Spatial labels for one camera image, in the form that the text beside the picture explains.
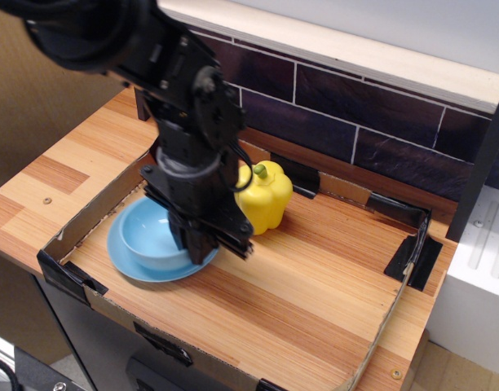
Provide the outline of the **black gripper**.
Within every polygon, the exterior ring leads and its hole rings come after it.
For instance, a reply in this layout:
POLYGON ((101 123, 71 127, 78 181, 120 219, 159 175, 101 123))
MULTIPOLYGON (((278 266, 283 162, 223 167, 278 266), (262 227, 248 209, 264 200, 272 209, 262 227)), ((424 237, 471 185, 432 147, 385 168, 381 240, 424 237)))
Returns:
POLYGON ((146 195, 168 210, 177 248, 188 249, 194 265, 202 265, 219 245, 242 259, 253 252, 254 228, 220 176, 173 177, 157 165, 145 165, 140 174, 146 195))

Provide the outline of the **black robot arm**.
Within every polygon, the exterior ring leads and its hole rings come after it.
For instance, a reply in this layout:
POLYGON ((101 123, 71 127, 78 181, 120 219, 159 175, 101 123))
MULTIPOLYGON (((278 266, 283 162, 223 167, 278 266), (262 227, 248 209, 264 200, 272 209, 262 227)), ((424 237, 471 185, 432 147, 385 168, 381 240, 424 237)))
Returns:
POLYGON ((245 113, 206 44, 154 1, 0 1, 0 10, 59 66, 140 92, 159 132, 155 163, 140 172, 145 191, 194 263, 219 246, 251 254, 254 230, 234 199, 245 113))

